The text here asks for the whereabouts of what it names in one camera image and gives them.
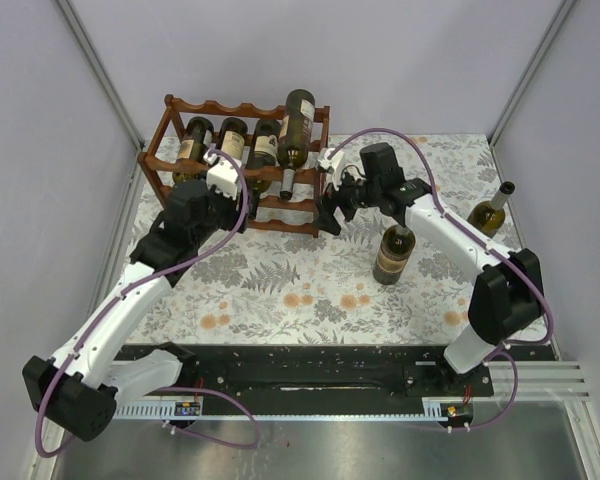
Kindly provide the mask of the brown wooden wine rack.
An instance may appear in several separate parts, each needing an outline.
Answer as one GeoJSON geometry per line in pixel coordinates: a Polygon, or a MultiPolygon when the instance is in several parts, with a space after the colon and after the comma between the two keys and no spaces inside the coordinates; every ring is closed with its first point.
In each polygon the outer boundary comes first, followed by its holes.
{"type": "MultiPolygon", "coordinates": [[[[210,167],[201,165],[192,160],[182,160],[181,164],[170,163],[161,160],[157,156],[157,150],[170,125],[173,126],[179,140],[183,140],[185,126],[182,120],[183,113],[196,114],[202,116],[220,116],[254,119],[275,119],[283,120],[285,107],[278,105],[273,109],[261,109],[252,103],[242,102],[236,107],[227,107],[216,100],[206,100],[202,104],[190,104],[185,100],[167,94],[164,97],[165,110],[160,122],[156,127],[155,133],[145,152],[137,155],[137,162],[144,173],[149,185],[162,207],[166,207],[168,197],[173,189],[170,185],[163,184],[158,172],[197,174],[206,172],[210,167]]],[[[319,153],[324,147],[327,147],[329,136],[330,107],[316,107],[314,122],[322,124],[322,131],[319,140],[312,140],[309,146],[310,152],[319,153]]],[[[247,170],[246,178],[257,180],[266,180],[280,183],[282,181],[283,169],[279,166],[262,167],[258,170],[247,170]]],[[[312,219],[303,224],[289,224],[281,219],[269,219],[267,221],[249,221],[249,227],[258,230],[279,231],[287,233],[298,233],[312,235],[314,238],[319,236],[318,230],[311,223],[317,218],[315,201],[322,193],[325,183],[325,175],[320,173],[315,167],[305,168],[296,171],[295,183],[311,186],[312,192],[308,197],[299,201],[284,201],[274,195],[267,195],[259,202],[259,207],[277,212],[307,212],[312,214],[312,219]]]]}

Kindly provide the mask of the wine bottle brown label back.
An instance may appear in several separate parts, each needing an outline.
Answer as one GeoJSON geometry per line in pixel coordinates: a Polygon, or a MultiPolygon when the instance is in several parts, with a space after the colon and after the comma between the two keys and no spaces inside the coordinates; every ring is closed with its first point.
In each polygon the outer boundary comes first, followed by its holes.
{"type": "Polygon", "coordinates": [[[305,89],[295,89],[286,98],[285,115],[278,141],[278,163],[283,169],[279,197],[293,196],[295,172],[308,158],[315,114],[315,98],[305,89]]]}

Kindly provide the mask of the wine bottle brown label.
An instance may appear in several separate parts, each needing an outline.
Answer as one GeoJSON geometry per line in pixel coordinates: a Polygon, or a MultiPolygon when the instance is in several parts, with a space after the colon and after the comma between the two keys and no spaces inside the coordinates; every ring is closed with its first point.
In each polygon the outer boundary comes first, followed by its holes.
{"type": "Polygon", "coordinates": [[[278,141],[278,163],[283,169],[279,197],[293,196],[295,172],[308,158],[315,114],[315,98],[305,89],[295,89],[286,98],[285,115],[278,141]]]}
{"type": "Polygon", "coordinates": [[[408,227],[393,225],[383,234],[373,268],[374,279],[382,285],[393,285],[400,279],[416,245],[416,237],[408,227]]]}

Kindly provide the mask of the wine bottle brown label front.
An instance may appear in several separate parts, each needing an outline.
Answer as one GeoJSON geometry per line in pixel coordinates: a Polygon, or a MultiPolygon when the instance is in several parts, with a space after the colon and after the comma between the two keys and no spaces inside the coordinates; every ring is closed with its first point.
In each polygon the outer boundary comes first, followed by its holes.
{"type": "Polygon", "coordinates": [[[416,245],[416,237],[408,227],[393,225],[383,234],[373,268],[374,279],[382,285],[393,285],[400,279],[416,245]]]}

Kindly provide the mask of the green wine bottle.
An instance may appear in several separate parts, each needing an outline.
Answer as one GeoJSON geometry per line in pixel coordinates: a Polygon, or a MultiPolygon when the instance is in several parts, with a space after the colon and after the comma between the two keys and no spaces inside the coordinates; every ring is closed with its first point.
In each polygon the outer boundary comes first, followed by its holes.
{"type": "Polygon", "coordinates": [[[179,165],[184,160],[203,163],[204,154],[211,146],[213,134],[214,126],[206,117],[191,118],[185,128],[175,164],[179,165]]]}

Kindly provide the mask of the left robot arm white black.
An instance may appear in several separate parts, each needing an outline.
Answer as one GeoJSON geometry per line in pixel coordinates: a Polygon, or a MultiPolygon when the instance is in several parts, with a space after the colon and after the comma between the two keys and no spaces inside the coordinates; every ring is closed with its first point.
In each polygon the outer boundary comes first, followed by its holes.
{"type": "Polygon", "coordinates": [[[168,388],[192,391],[194,367],[173,345],[158,347],[124,365],[114,359],[140,320],[187,270],[243,231],[249,205],[244,178],[187,180],[136,244],[118,283],[82,327],[49,358],[31,357],[22,374],[36,412],[35,442],[43,457],[42,430],[51,421],[90,441],[117,408],[168,388]]]}

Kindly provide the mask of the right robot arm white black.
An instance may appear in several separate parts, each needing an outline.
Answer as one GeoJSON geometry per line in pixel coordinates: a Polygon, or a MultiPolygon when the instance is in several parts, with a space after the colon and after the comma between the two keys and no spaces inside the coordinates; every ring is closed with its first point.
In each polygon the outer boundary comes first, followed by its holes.
{"type": "Polygon", "coordinates": [[[430,241],[473,286],[469,325],[444,351],[446,364],[435,371],[437,388],[449,396],[471,382],[470,371],[494,357],[497,348],[547,312],[538,257],[528,249],[507,249],[448,210],[431,185],[407,179],[387,143],[360,152],[364,173],[346,170],[342,150],[324,149],[318,167],[329,179],[317,202],[317,229],[339,235],[335,217],[352,220],[362,208],[376,208],[400,226],[430,241]]]}

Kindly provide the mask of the floral patterned table mat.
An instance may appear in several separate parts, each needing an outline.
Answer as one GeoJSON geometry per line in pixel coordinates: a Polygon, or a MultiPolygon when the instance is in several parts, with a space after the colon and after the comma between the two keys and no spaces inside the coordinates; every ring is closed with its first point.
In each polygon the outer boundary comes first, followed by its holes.
{"type": "MultiPolygon", "coordinates": [[[[410,135],[449,210],[465,217],[501,180],[484,134],[410,135]]],[[[391,219],[359,210],[334,237],[249,229],[187,271],[128,344],[447,344],[468,325],[472,285],[417,235],[394,285],[372,275],[391,219]]]]}

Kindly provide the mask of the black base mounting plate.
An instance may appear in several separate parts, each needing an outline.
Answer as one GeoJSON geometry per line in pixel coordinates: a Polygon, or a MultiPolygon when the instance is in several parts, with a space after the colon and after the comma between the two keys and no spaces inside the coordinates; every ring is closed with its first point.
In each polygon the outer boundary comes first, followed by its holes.
{"type": "Polygon", "coordinates": [[[166,349],[193,360],[184,372],[196,387],[225,392],[358,389],[411,397],[488,398],[489,370],[455,373],[441,346],[128,344],[118,361],[166,349]]]}

